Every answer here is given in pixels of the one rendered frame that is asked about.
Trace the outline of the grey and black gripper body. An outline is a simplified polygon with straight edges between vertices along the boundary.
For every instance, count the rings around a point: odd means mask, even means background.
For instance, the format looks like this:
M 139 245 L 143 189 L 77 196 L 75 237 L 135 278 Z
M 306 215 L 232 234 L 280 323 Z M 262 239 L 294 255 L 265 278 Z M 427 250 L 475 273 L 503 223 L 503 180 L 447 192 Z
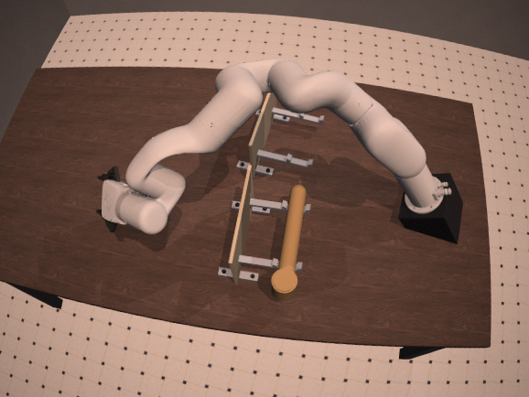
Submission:
M 129 186 L 121 182 L 114 180 L 105 180 L 103 182 L 103 194 L 102 194 L 102 216 L 105 220 L 108 220 L 117 224 L 127 224 L 121 221 L 115 212 L 115 204 L 118 198 L 129 190 Z M 116 216 L 115 216 L 116 215 Z

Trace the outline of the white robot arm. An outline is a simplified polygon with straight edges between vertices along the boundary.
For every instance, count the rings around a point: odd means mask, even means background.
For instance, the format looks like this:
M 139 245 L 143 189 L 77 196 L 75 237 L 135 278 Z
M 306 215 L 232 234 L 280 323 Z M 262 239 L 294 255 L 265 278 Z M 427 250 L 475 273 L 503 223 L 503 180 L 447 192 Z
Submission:
M 178 154 L 219 151 L 259 110 L 263 94 L 270 92 L 292 113 L 327 108 L 340 117 L 365 150 L 394 174 L 412 212 L 431 212 L 444 195 L 451 194 L 450 188 L 443 189 L 448 182 L 432 177 L 424 148 L 405 125 L 338 71 L 308 76 L 292 59 L 257 60 L 223 69 L 215 88 L 216 95 L 190 123 L 154 136 L 136 154 L 125 175 L 130 188 L 115 204 L 121 221 L 146 234 L 160 233 L 183 195 L 186 180 L 159 162 Z

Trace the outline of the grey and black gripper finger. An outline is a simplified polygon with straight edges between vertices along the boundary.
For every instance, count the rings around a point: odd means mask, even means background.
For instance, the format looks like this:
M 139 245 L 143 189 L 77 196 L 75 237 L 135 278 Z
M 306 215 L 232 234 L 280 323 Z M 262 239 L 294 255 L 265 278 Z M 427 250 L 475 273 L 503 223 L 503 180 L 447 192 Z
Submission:
M 102 210 L 101 209 L 97 209 L 96 213 L 98 213 L 98 214 L 100 214 L 100 216 L 102 216 Z M 117 223 L 113 223 L 113 222 L 110 222 L 108 220 L 105 220 L 105 223 L 106 223 L 106 226 L 108 227 L 110 232 L 115 232 L 116 227 L 117 227 Z
M 119 175 L 119 169 L 118 166 L 113 166 L 111 170 L 108 171 L 107 174 L 102 174 L 101 177 L 98 177 L 98 179 L 105 181 L 105 180 L 114 180 L 116 182 L 121 182 L 120 175 Z

